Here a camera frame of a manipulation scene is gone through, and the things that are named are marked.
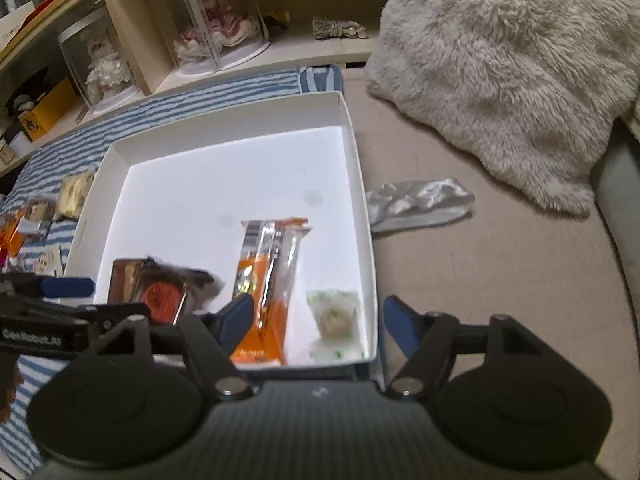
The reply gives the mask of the dark mooncake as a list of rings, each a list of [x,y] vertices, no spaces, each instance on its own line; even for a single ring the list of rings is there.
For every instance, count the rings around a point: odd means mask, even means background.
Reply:
[[[222,281],[207,271],[146,258],[137,273],[132,301],[149,309],[154,324],[175,325],[178,318],[213,300],[222,286]]]

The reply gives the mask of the brown round cookie pack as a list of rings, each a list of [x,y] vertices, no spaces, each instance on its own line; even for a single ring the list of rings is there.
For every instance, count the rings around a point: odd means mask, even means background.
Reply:
[[[25,240],[39,242],[47,237],[55,214],[56,197],[50,194],[29,197],[24,203],[24,214],[17,225]]]

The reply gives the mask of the yellow pastry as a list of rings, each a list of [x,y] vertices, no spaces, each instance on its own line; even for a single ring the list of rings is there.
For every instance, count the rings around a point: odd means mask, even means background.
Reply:
[[[96,170],[89,169],[77,174],[68,174],[63,178],[56,199],[53,216],[55,221],[80,218],[95,176]]]

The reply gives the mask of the blue white striped blanket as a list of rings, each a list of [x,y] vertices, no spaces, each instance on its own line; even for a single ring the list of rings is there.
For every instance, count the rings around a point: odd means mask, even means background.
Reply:
[[[99,168],[110,145],[132,134],[233,105],[343,89],[342,71],[332,64],[278,70],[148,99],[35,151],[1,210],[14,212],[32,196],[57,193],[65,176]],[[10,405],[9,420],[1,425],[3,479],[24,479],[42,467],[42,458],[27,429],[26,411],[32,396],[64,370],[66,363],[22,356],[17,367],[23,381]]]

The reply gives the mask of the green white wrapped pastry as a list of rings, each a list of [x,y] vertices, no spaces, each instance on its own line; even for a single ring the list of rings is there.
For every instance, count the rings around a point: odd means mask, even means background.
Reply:
[[[315,363],[329,365],[364,359],[358,325],[360,301],[356,292],[310,290],[307,304],[319,333],[309,349]]]

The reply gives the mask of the brown wrapped chocolate bar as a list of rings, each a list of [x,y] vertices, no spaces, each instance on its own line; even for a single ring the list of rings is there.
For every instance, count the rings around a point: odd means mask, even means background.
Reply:
[[[149,258],[116,259],[112,264],[109,304],[140,304],[142,301],[141,273]]]

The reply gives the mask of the orange wrapped snack bar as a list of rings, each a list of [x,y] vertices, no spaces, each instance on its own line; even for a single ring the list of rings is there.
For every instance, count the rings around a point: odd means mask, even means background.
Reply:
[[[299,249],[310,226],[305,218],[245,220],[242,226],[233,295],[251,296],[254,314],[232,361],[250,367],[282,366]]]

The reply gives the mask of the white cardboard box tray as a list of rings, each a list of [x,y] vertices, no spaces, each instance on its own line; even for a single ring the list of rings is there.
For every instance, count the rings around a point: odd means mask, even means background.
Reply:
[[[66,271],[107,297],[112,264],[154,259],[221,280],[231,297],[246,220],[304,218],[286,330],[286,362],[310,367],[318,337],[312,290],[359,298],[361,351],[378,354],[375,265],[358,148],[340,92],[305,93],[215,110],[113,143],[96,172]]]

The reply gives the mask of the yellow box on shelf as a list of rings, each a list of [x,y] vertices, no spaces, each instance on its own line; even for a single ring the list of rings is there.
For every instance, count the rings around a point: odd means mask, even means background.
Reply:
[[[26,136],[35,141],[47,134],[77,101],[74,85],[65,77],[32,110],[21,112],[18,120]]]

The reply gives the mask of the doll in white dress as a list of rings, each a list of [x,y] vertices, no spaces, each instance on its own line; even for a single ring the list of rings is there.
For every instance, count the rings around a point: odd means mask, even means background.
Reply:
[[[105,113],[140,92],[103,3],[58,35],[58,45],[82,98]]]

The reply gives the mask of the wooden shelf unit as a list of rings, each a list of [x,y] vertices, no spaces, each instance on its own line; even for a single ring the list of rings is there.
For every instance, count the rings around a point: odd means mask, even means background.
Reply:
[[[1,69],[52,46],[79,99],[35,147],[138,103],[267,70],[367,61],[387,0],[53,0],[2,50]]]

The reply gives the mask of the fluffy beige pillow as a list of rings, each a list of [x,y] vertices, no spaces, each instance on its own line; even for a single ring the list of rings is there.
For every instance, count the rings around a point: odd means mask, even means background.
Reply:
[[[639,0],[388,0],[366,76],[538,207],[585,217],[638,98]]]

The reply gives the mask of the small trinket on shelf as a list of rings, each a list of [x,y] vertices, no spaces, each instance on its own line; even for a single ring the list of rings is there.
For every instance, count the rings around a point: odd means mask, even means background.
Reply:
[[[329,20],[315,16],[311,27],[315,40],[369,38],[367,29],[355,21]]]

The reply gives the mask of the doll in red dress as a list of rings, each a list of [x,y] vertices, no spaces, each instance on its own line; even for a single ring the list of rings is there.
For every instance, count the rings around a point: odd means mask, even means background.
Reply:
[[[264,52],[269,34],[257,0],[150,0],[177,70],[211,74]]]

